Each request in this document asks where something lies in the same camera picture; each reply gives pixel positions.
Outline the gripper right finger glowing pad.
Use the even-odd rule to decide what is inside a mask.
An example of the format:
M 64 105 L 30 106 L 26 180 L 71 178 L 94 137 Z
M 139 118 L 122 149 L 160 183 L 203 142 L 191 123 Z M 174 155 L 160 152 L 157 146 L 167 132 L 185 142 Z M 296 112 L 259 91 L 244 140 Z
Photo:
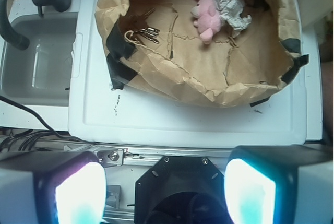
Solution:
M 331 148 L 237 146 L 224 175 L 234 223 L 333 223 Z

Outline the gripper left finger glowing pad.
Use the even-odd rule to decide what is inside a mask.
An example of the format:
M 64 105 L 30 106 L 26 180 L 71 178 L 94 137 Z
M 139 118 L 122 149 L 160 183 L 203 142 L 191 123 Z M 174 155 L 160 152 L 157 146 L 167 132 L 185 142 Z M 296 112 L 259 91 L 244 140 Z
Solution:
M 106 174 L 82 152 L 1 154 L 1 223 L 100 223 Z

